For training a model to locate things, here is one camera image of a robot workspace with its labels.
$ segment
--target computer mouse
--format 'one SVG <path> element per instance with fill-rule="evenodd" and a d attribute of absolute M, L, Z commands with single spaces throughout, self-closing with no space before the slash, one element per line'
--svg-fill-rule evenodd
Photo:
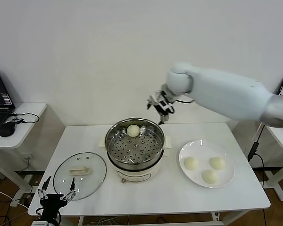
<path fill-rule="evenodd" d="M 0 136 L 1 137 L 9 137 L 15 132 L 15 125 L 14 121 L 9 121 L 0 126 Z"/>

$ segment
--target white plate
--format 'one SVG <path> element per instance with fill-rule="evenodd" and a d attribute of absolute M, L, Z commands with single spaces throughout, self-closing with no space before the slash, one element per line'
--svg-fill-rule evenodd
<path fill-rule="evenodd" d="M 183 161 L 187 157 L 194 157 L 198 160 L 199 165 L 197 170 L 189 170 L 185 167 Z M 213 169 L 209 164 L 210 158 L 213 157 L 222 157 L 226 163 L 226 168 L 223 170 Z M 235 175 L 234 161 L 228 152 L 222 147 L 205 140 L 194 140 L 183 146 L 179 153 L 179 163 L 189 179 L 204 187 L 224 187 L 231 182 Z M 201 173 L 208 169 L 212 169 L 219 174 L 220 180 L 217 183 L 211 185 L 203 180 Z"/>

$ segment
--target stainless steel steamer basket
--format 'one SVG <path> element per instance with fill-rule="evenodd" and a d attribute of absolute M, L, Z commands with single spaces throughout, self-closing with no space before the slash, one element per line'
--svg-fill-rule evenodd
<path fill-rule="evenodd" d="M 137 137 L 127 135 L 130 125 L 141 128 Z M 127 171 L 142 171 L 154 166 L 163 155 L 165 136 L 156 123 L 140 118 L 119 121 L 109 129 L 105 148 L 110 161 Z"/>

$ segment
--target white table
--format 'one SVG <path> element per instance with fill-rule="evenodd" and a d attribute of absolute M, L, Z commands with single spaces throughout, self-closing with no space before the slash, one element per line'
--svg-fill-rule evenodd
<path fill-rule="evenodd" d="M 109 216 L 179 214 L 218 211 L 235 211 L 223 221 L 206 222 L 207 225 L 228 225 L 249 210 L 268 208 L 270 202 L 242 150 L 225 123 L 166 124 L 162 129 L 172 140 L 168 157 L 162 158 L 158 174 L 148 181 L 121 183 L 106 152 L 98 147 L 110 126 L 68 126 L 48 164 L 40 187 L 68 157 L 80 152 L 99 154 L 107 165 L 102 186 L 93 195 L 71 201 L 60 210 L 62 216 Z M 188 142 L 204 139 L 226 148 L 232 155 L 236 173 L 233 181 L 224 188 L 210 189 L 190 181 L 182 172 L 178 154 Z M 52 180 L 47 189 L 55 193 Z M 36 216 L 40 207 L 35 195 L 28 213 Z"/>
<path fill-rule="evenodd" d="M 18 114 L 22 113 L 33 113 L 38 115 L 39 117 L 44 112 L 46 108 L 45 103 L 15 103 L 16 109 L 14 112 Z M 35 121 L 37 118 L 33 115 L 21 115 L 21 118 L 24 118 L 25 121 Z M 3 149 L 15 149 L 19 147 L 31 129 L 35 124 L 26 124 L 21 123 L 16 125 L 15 133 L 9 137 L 1 137 L 0 136 L 0 151 Z M 12 182 L 20 187 L 17 191 L 14 199 L 19 199 L 22 197 L 23 193 L 27 193 L 31 191 L 31 186 L 29 185 L 29 181 L 32 178 L 32 175 L 27 175 L 25 179 L 22 179 L 18 174 L 16 174 L 12 169 L 6 165 L 4 159 L 0 157 L 0 179 L 3 179 L 4 176 L 9 178 Z M 37 186 L 33 188 L 32 192 L 36 191 Z M 17 206 L 16 202 L 12 202 L 11 206 Z"/>
<path fill-rule="evenodd" d="M 258 138 L 260 131 L 262 130 L 263 123 L 260 124 L 259 129 L 257 130 L 255 137 Z M 278 144 L 283 148 L 283 128 L 274 128 L 266 126 L 267 130 L 273 135 Z M 279 182 L 283 179 L 283 168 L 278 171 L 276 174 L 273 174 L 271 171 L 264 171 L 268 181 L 264 183 L 264 188 L 272 188 L 276 192 L 278 198 L 283 201 L 283 190 L 279 185 Z"/>

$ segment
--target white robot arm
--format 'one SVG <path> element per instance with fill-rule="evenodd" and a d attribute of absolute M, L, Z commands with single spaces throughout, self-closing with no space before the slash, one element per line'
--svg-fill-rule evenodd
<path fill-rule="evenodd" d="M 231 119 L 283 127 L 283 96 L 270 93 L 261 82 L 250 78 L 177 63 L 161 90 L 150 96 L 148 108 L 153 105 L 164 123 L 168 114 L 175 112 L 173 103 L 181 95 Z"/>

